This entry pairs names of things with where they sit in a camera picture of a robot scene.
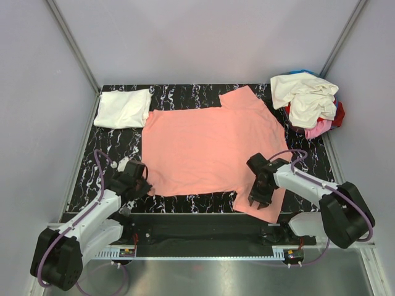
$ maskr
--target pile of clothes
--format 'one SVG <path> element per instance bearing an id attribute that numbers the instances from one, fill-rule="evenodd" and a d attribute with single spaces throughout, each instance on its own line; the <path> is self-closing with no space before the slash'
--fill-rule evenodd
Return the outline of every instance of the pile of clothes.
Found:
<path id="1" fill-rule="evenodd" d="M 337 85 L 306 72 L 275 76 L 270 83 L 274 109 L 284 108 L 289 122 L 307 139 L 341 126 L 345 113 L 335 99 Z"/>

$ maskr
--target t-shirt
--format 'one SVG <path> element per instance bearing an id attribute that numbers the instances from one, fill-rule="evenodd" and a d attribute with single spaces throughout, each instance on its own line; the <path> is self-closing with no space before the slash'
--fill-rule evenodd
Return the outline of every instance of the t-shirt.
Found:
<path id="1" fill-rule="evenodd" d="M 221 107 L 150 112 L 143 129 L 142 161 L 148 183 L 163 196 L 236 191 L 233 209 L 277 221 L 284 189 L 272 204 L 250 207 L 255 175 L 246 162 L 260 152 L 268 159 L 286 150 L 284 128 L 248 86 L 220 96 Z M 291 159 L 291 154 L 281 156 Z"/>

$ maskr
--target black marble mat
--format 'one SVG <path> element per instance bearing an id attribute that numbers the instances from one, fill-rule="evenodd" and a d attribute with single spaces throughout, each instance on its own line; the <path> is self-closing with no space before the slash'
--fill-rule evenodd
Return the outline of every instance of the black marble mat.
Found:
<path id="1" fill-rule="evenodd" d="M 102 91 L 134 91 L 149 88 L 152 93 L 150 110 L 179 110 L 220 107 L 219 94 L 225 94 L 245 84 L 201 84 L 201 85 L 112 85 L 104 86 Z M 309 157 L 299 168 L 327 181 L 333 181 L 331 167 L 326 155 L 322 138 L 306 140 L 303 135 L 289 129 L 282 111 L 272 107 L 269 84 L 249 84 L 257 97 L 262 99 L 277 120 L 285 127 L 285 138 L 290 149 L 308 151 Z M 142 129 L 105 129 L 92 126 L 83 160 L 78 172 L 77 182 L 66 213 L 78 213 L 93 198 L 100 187 L 99 172 L 94 163 L 93 150 L 101 149 L 115 160 L 125 156 L 141 159 Z M 105 160 L 102 160 L 106 179 L 112 175 Z M 131 202 L 127 207 L 132 213 L 232 213 L 235 192 L 183 195 L 173 197 L 145 197 Z M 308 201 L 287 191 L 282 207 L 283 213 L 311 212 L 316 208 Z"/>

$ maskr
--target metal floor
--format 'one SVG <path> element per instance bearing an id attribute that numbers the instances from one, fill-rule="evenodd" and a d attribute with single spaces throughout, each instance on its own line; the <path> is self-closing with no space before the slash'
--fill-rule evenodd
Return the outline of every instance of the metal floor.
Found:
<path id="1" fill-rule="evenodd" d="M 311 261 L 317 250 L 306 250 Z M 81 278 L 103 261 L 93 260 Z M 329 249 L 319 263 L 305 268 L 281 268 L 250 261 L 134 261 L 128 266 L 129 284 L 123 296 L 342 296 L 373 295 L 358 250 Z M 112 295 L 121 285 L 122 272 L 106 266 L 89 274 L 81 286 L 92 296 Z M 45 296 L 80 296 L 48 289 Z"/>

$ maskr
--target folded white towel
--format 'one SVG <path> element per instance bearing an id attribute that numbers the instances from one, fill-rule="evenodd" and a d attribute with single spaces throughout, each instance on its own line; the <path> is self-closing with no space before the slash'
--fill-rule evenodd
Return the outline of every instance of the folded white towel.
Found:
<path id="1" fill-rule="evenodd" d="M 333 120 L 333 96 L 339 88 L 310 73 L 280 75 L 270 79 L 274 109 L 291 103 L 289 120 L 294 126 L 314 128 L 319 117 Z"/>
<path id="2" fill-rule="evenodd" d="M 150 103 L 149 89 L 103 92 L 93 125 L 113 129 L 143 128 Z"/>

